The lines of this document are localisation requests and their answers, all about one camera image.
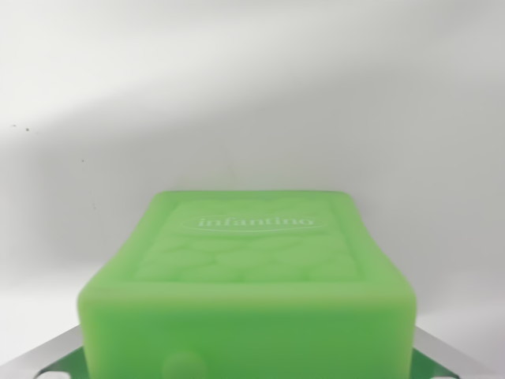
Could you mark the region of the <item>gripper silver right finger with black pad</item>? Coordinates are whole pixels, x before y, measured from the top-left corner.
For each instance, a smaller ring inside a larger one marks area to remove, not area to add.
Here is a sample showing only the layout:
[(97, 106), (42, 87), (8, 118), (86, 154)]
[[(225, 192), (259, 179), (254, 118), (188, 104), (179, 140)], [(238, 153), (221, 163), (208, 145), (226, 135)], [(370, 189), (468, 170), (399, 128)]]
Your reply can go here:
[(504, 378), (425, 330), (416, 327), (410, 378)]

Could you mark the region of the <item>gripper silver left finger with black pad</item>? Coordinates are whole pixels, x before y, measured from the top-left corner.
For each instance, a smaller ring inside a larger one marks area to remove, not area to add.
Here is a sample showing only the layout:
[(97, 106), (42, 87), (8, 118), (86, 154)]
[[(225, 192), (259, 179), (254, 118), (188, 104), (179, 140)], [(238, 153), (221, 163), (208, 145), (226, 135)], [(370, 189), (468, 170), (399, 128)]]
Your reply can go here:
[(89, 378), (80, 326), (7, 362), (1, 378)]

